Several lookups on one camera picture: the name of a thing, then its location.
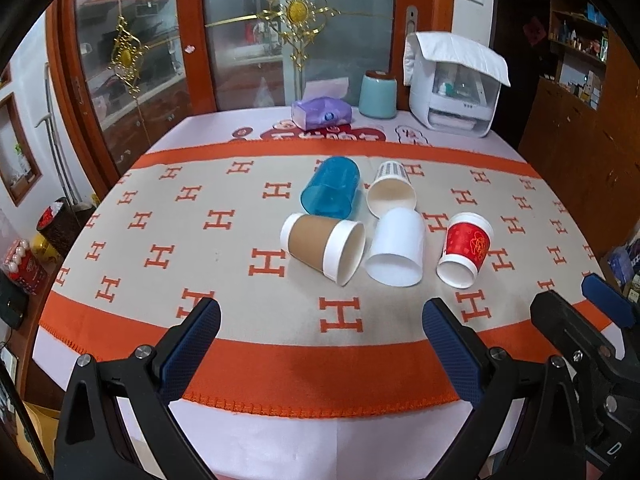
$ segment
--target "paper cup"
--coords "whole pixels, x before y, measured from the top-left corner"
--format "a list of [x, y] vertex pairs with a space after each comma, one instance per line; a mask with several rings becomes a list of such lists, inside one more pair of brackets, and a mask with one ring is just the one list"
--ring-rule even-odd
[[293, 213], [280, 231], [280, 245], [297, 260], [345, 285], [358, 269], [365, 243], [362, 222]]
[[377, 282], [411, 286], [422, 279], [424, 219], [412, 209], [397, 207], [378, 222], [365, 270]]
[[447, 285], [469, 288], [491, 246], [494, 230], [476, 213], [458, 213], [449, 221], [447, 237], [436, 273]]
[[367, 205], [373, 216], [382, 218], [396, 207], [415, 209], [418, 199], [402, 164], [388, 160], [380, 164], [367, 193]]

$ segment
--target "jar lid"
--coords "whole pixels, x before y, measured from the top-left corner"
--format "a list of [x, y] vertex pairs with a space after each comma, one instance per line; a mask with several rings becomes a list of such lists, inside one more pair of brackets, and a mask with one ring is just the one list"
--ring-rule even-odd
[[372, 79], [396, 79], [396, 76], [394, 76], [393, 74], [389, 72], [382, 72], [382, 70], [367, 70], [365, 72], [365, 75]]

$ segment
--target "tissue box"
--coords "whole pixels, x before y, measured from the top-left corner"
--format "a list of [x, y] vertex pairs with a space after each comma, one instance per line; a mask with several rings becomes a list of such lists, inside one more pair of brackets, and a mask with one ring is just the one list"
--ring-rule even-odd
[[351, 105], [334, 97], [317, 97], [295, 101], [291, 105], [291, 119], [302, 130], [351, 123]]

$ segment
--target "glass door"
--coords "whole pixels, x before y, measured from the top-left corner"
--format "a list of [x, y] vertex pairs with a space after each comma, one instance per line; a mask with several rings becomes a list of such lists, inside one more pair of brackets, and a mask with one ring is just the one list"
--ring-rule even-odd
[[176, 0], [75, 0], [75, 16], [86, 89], [123, 174], [191, 115]]
[[394, 0], [203, 0], [218, 110], [290, 104], [306, 81], [388, 72]]

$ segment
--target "gold decoration hanging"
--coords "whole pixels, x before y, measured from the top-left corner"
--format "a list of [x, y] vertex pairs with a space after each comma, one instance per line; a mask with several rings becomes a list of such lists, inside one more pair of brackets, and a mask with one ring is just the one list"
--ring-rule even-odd
[[149, 47], [143, 45], [127, 30], [127, 20], [122, 15], [118, 16], [116, 31], [118, 35], [113, 43], [109, 68], [112, 68], [118, 79], [127, 86], [131, 95], [137, 94], [140, 92], [136, 83], [140, 76], [142, 59]]
[[[326, 27], [328, 19], [340, 14], [340, 11], [329, 7], [327, 0], [284, 0], [284, 3], [282, 0], [267, 0], [267, 2], [269, 9], [259, 12], [257, 17], [265, 20], [282, 41], [291, 45], [293, 49], [291, 60], [300, 73], [308, 59], [306, 48]], [[288, 30], [282, 30], [279, 27], [281, 24], [284, 24]]]

